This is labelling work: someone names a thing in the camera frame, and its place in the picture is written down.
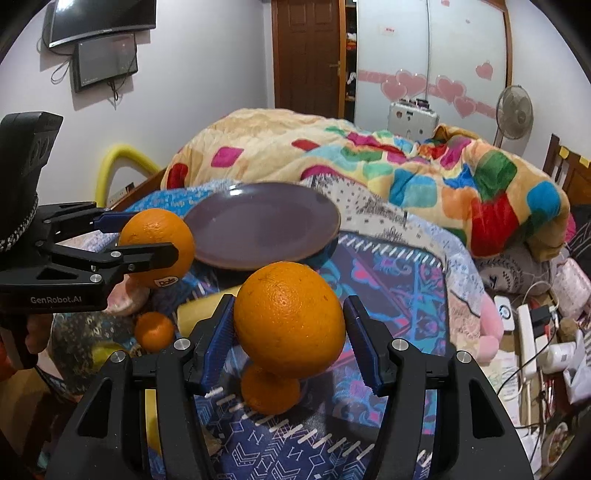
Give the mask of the small tangerine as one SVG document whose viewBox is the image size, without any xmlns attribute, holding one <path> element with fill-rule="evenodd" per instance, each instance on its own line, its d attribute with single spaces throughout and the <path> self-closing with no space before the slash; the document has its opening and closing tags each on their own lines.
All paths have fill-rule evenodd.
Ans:
<svg viewBox="0 0 591 480">
<path fill-rule="evenodd" d="M 283 414 L 301 398 L 300 381 L 277 377 L 253 363 L 243 370 L 240 389 L 245 403 L 264 415 Z"/>
<path fill-rule="evenodd" d="M 174 342 L 175 326 L 159 312 L 146 312 L 137 318 L 134 337 L 146 352 L 157 353 Z"/>
</svg>

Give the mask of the small black wall monitor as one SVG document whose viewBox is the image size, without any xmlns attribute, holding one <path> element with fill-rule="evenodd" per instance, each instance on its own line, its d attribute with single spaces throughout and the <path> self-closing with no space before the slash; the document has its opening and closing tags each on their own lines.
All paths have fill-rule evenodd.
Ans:
<svg viewBox="0 0 591 480">
<path fill-rule="evenodd" d="M 137 71 L 137 43 L 132 33 L 103 35 L 75 43 L 72 84 L 76 93 Z"/>
</svg>

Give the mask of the colourful patchwork blanket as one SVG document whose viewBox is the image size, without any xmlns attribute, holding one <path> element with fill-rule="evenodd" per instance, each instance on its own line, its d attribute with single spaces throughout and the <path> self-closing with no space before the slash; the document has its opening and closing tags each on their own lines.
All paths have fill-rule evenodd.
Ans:
<svg viewBox="0 0 591 480">
<path fill-rule="evenodd" d="M 562 249 L 567 195 L 542 170 L 459 127 L 420 143 L 387 130 L 284 109 L 240 109 L 195 135 L 172 158 L 164 189 L 215 179 L 298 182 L 332 174 L 459 237 L 476 258 L 527 243 L 547 261 Z"/>
</svg>

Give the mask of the white power strip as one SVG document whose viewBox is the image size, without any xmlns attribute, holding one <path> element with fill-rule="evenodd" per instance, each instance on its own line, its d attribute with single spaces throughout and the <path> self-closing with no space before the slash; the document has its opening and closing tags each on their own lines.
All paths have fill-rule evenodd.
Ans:
<svg viewBox="0 0 591 480">
<path fill-rule="evenodd" d="M 527 304 L 522 304 L 517 308 L 516 324 L 519 330 L 521 350 L 520 373 L 523 383 L 527 383 L 535 377 L 537 371 L 537 349 L 535 344 L 530 308 Z"/>
</svg>

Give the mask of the black wall television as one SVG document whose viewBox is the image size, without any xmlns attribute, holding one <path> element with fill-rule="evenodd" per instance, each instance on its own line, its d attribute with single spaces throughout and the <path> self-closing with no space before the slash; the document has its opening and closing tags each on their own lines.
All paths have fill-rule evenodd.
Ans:
<svg viewBox="0 0 591 480">
<path fill-rule="evenodd" d="M 55 48 L 97 35 L 155 27 L 155 0 L 59 0 L 48 5 L 43 39 Z"/>
</svg>

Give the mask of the white box appliance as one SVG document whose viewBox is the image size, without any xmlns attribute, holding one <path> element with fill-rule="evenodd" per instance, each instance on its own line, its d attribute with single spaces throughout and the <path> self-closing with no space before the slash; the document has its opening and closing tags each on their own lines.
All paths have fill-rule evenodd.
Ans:
<svg viewBox="0 0 591 480">
<path fill-rule="evenodd" d="M 433 136 L 439 120 L 440 116 L 430 108 L 427 100 L 400 99 L 390 105 L 388 130 L 394 135 L 422 143 Z"/>
</svg>

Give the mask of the yellow-green sugarcane stick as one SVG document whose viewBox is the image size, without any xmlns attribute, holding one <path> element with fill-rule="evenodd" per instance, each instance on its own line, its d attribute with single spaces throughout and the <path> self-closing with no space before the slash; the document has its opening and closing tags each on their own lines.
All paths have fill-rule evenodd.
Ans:
<svg viewBox="0 0 591 480">
<path fill-rule="evenodd" d="M 187 301 L 177 307 L 177 327 L 182 337 L 188 337 L 196 323 L 211 318 L 221 298 L 228 294 L 238 295 L 240 285 Z"/>
</svg>

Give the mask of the purple ceramic plate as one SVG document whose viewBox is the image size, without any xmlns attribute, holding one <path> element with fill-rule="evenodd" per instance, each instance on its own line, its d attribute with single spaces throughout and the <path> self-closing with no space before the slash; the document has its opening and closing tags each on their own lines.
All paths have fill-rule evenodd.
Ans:
<svg viewBox="0 0 591 480">
<path fill-rule="evenodd" d="M 254 271 L 322 251 L 338 236 L 341 213 L 314 189 L 264 182 L 215 192 L 194 205 L 184 221 L 193 234 L 198 261 Z"/>
</svg>

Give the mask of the peeled pomelo piece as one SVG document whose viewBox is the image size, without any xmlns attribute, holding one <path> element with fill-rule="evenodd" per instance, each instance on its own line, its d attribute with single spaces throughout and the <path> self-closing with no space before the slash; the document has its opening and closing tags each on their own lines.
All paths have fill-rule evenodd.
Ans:
<svg viewBox="0 0 591 480">
<path fill-rule="evenodd" d="M 139 284 L 130 275 L 118 283 L 107 298 L 104 313 L 113 316 L 130 316 L 138 312 L 147 302 L 150 290 Z"/>
</svg>

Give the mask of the standing electric fan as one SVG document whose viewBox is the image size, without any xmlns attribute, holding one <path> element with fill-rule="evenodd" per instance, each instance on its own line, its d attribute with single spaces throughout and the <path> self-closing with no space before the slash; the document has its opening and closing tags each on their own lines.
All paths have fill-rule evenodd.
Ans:
<svg viewBox="0 0 591 480">
<path fill-rule="evenodd" d="M 496 104 L 495 120 L 496 147 L 500 147 L 505 139 L 520 140 L 529 134 L 534 122 L 534 110 L 529 94 L 521 85 L 510 85 L 501 92 Z"/>
</svg>

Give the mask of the wooden headboard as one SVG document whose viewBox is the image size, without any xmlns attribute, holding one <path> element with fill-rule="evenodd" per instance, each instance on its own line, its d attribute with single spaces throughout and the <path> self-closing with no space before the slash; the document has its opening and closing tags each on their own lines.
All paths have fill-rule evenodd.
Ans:
<svg viewBox="0 0 591 480">
<path fill-rule="evenodd" d="M 563 145 L 556 134 L 550 137 L 543 171 L 562 187 L 571 205 L 590 204 L 590 160 Z"/>
</svg>

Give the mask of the yellow foam tube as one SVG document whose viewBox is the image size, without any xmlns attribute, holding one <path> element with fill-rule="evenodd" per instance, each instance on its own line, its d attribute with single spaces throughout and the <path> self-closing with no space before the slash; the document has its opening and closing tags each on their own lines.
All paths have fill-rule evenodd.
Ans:
<svg viewBox="0 0 591 480">
<path fill-rule="evenodd" d="M 159 165 L 131 145 L 125 143 L 113 145 L 102 158 L 98 169 L 94 195 L 97 206 L 107 205 L 112 181 L 121 168 L 133 169 L 145 177 L 161 171 Z"/>
</svg>

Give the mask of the white wardrobe with hearts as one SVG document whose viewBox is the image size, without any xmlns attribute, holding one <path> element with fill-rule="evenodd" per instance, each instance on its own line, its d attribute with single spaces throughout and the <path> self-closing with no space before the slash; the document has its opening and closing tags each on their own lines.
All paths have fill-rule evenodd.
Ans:
<svg viewBox="0 0 591 480">
<path fill-rule="evenodd" d="M 487 141 L 510 82 L 502 1 L 360 1 L 356 4 L 356 126 L 387 128 L 391 104 L 424 99 L 441 122 Z"/>
</svg>

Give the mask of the large orange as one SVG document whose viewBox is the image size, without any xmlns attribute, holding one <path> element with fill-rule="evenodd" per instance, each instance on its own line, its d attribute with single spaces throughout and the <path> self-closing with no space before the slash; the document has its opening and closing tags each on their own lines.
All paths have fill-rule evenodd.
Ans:
<svg viewBox="0 0 591 480">
<path fill-rule="evenodd" d="M 276 262 L 252 273 L 238 291 L 233 320 L 250 360 L 284 378 L 321 374 L 337 361 L 346 340 L 338 296 L 301 263 Z"/>
</svg>

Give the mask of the brown wooden door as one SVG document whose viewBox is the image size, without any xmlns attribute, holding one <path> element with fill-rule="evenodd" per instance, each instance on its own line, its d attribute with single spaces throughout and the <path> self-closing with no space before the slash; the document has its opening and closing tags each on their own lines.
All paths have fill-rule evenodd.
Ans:
<svg viewBox="0 0 591 480">
<path fill-rule="evenodd" d="M 345 108 L 346 3 L 271 3 L 274 106 L 341 118 Z"/>
</svg>

